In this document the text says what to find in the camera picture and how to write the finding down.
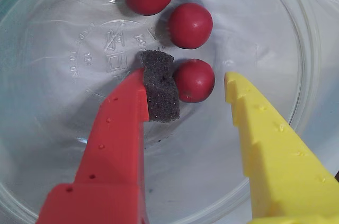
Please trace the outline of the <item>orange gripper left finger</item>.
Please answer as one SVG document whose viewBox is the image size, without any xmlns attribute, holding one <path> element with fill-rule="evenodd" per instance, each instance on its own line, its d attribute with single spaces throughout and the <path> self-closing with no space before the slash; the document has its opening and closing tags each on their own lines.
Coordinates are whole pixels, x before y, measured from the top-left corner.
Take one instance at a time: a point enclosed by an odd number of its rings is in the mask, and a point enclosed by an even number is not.
<svg viewBox="0 0 339 224">
<path fill-rule="evenodd" d="M 144 123 L 179 118 L 174 58 L 140 53 L 130 73 L 101 103 L 71 183 L 47 195 L 39 223 L 148 223 L 144 179 Z"/>
</svg>

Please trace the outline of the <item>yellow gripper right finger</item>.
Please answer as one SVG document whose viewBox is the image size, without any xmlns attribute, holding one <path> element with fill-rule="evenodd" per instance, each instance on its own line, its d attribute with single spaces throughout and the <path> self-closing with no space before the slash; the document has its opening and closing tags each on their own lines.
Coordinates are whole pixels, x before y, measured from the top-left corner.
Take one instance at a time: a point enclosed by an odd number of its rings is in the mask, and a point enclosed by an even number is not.
<svg viewBox="0 0 339 224">
<path fill-rule="evenodd" d="M 252 223 L 338 223 L 338 181 L 243 75 L 225 74 Z"/>
</svg>

